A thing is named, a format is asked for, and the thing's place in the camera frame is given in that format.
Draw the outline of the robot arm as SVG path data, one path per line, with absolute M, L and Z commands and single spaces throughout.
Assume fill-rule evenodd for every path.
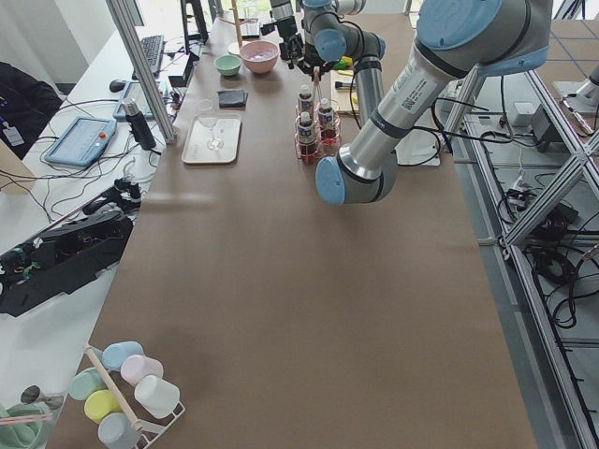
M 359 119 L 365 124 L 384 96 L 381 60 L 386 44 L 344 16 L 358 14 L 364 1 L 301 1 L 300 21 L 290 1 L 272 1 L 270 20 L 260 28 L 266 36 L 276 31 L 280 54 L 290 68 L 316 79 L 329 72 L 344 56 L 353 60 L 354 90 Z
M 548 57 L 549 1 L 426 1 L 406 67 L 384 92 L 359 95 L 362 127 L 334 157 L 322 159 L 315 185 L 332 205 L 384 198 L 397 177 L 396 146 L 452 80 L 473 68 L 486 76 L 521 73 Z

